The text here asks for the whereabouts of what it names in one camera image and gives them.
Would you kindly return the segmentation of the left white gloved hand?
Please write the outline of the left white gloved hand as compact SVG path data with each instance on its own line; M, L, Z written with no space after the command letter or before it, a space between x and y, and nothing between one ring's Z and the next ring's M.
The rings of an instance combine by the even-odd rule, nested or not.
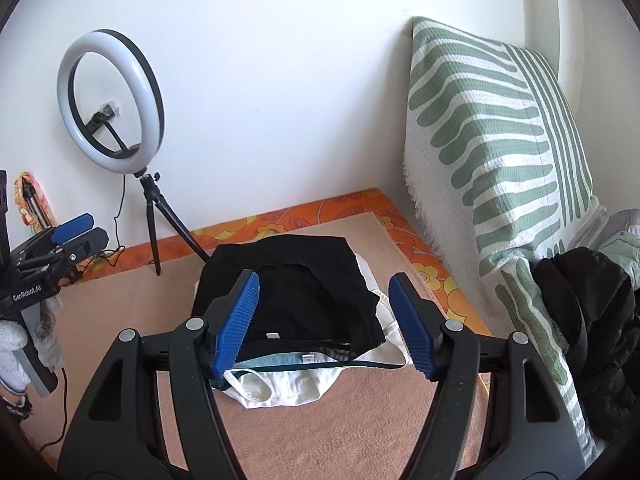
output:
M1 321L1 385L24 396L32 384L42 398L58 388L55 371L64 366L56 333L56 316L62 311L58 296L26 309L27 321Z

